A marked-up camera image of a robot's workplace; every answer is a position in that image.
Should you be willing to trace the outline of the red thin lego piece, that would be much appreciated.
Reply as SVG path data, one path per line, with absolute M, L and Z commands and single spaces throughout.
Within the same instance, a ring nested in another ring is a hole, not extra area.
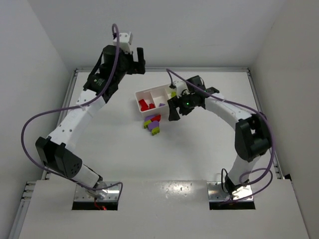
M 142 112 L 155 108 L 155 105 L 153 103 L 147 104 L 144 99 L 139 100 L 139 105 Z

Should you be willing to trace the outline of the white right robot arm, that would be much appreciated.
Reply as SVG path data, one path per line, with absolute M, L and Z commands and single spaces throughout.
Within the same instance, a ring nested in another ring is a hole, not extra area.
M 256 162 L 272 148 L 271 133 L 263 117 L 227 102 L 218 89 L 207 88 L 199 75 L 187 80 L 171 81 L 169 87 L 172 90 L 167 102 L 169 121 L 177 121 L 180 116 L 186 116 L 196 107 L 201 107 L 220 117 L 234 130 L 237 155 L 221 188 L 231 195 L 246 186 Z

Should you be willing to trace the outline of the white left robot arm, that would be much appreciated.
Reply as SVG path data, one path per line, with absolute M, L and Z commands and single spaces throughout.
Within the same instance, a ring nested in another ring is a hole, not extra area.
M 83 86 L 76 108 L 68 112 L 63 121 L 47 138 L 39 137 L 35 143 L 44 166 L 65 178 L 90 189 L 101 186 L 103 178 L 86 166 L 73 151 L 76 143 L 91 119 L 118 90 L 126 74 L 144 74 L 144 50 L 137 48 L 138 60 L 131 53 L 106 46 Z

